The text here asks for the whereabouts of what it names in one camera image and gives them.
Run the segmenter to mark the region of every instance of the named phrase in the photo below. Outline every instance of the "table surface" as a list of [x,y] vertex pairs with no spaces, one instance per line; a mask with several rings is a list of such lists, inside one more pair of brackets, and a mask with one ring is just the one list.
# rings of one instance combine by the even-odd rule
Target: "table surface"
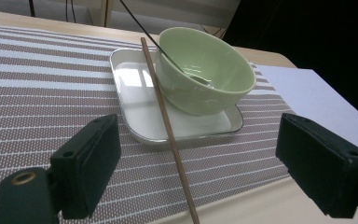
[[[30,18],[0,12],[0,26],[15,26],[22,28],[42,29],[46,31],[68,34],[125,39],[140,43],[144,34],[108,29],[83,24],[73,24],[62,21]],[[296,67],[286,57],[279,53],[255,49],[236,48],[249,61],[257,64]],[[214,223],[228,221],[230,223],[358,223],[358,213],[353,220],[332,219],[325,217],[315,204],[301,191],[291,178],[266,185],[259,189],[244,192],[221,202],[206,204],[198,208],[201,221]],[[189,223],[188,213],[167,217],[158,223]]]
[[[98,37],[109,37],[125,39],[133,43],[141,43],[141,37],[147,36],[137,32],[109,29],[99,26],[90,26],[84,24],[74,24],[64,21],[51,21],[39,18],[30,18],[0,12],[0,25],[16,26],[23,28],[42,29],[51,32],[57,32],[68,35],[87,35]],[[286,57],[279,53],[267,52],[255,49],[236,48],[245,58],[253,63],[264,65],[276,65],[284,67],[296,67]]]

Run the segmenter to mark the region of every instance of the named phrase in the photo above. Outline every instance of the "table mat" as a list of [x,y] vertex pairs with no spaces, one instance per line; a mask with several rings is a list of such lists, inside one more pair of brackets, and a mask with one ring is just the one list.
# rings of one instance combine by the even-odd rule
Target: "table mat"
[[[187,210],[169,146],[135,141],[119,108],[109,63],[137,43],[0,27],[0,181],[49,157],[90,120],[115,113],[122,158],[95,213],[61,223],[146,223]],[[288,176],[275,157],[281,114],[293,113],[257,71],[255,89],[238,103],[236,133],[178,144],[196,206]]]

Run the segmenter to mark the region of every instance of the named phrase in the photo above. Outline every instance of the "white plate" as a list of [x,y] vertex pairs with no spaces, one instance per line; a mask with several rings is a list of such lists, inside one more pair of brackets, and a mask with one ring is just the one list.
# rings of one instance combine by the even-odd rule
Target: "white plate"
[[[144,53],[138,49],[119,49],[110,56],[122,116],[131,135],[139,142],[155,145],[167,142],[168,136]],[[242,115],[234,105],[209,116],[187,114],[164,98],[176,140],[233,133],[242,127]]]

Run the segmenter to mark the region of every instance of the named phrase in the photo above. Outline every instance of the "ceramic bowl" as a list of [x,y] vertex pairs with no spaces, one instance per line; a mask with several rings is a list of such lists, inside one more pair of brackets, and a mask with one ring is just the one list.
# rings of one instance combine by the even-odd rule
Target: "ceramic bowl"
[[235,105],[255,86],[255,71],[223,40],[198,30],[164,30],[158,44],[156,74],[165,97],[193,115],[212,115]]

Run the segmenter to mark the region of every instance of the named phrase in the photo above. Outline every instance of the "wooden stick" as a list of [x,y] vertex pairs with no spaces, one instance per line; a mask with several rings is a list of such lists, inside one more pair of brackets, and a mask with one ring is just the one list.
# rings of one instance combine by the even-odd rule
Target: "wooden stick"
[[159,110],[161,111],[162,119],[164,120],[165,129],[167,131],[168,139],[170,141],[171,150],[172,150],[173,156],[175,158],[176,168],[179,173],[183,191],[185,192],[188,209],[190,210],[190,215],[193,218],[193,223],[199,224],[200,223],[199,216],[197,215],[196,206],[194,205],[193,198],[191,197],[190,187],[188,186],[188,180],[187,180],[185,168],[183,167],[182,159],[180,157],[180,154],[179,154],[179,151],[178,151],[178,148],[176,145],[175,137],[173,135],[173,131],[172,131],[171,123],[170,123],[170,118],[168,117],[167,109],[165,107],[164,100],[162,98],[162,93],[161,93],[161,90],[160,90],[159,84],[158,84],[158,78],[156,76],[156,72],[153,67],[152,59],[150,57],[149,48],[146,44],[146,39],[144,37],[142,37],[141,42],[142,42],[142,47],[144,49],[144,54],[146,57],[147,67],[149,68],[150,76],[152,77],[153,86],[154,86],[154,89],[156,92]]

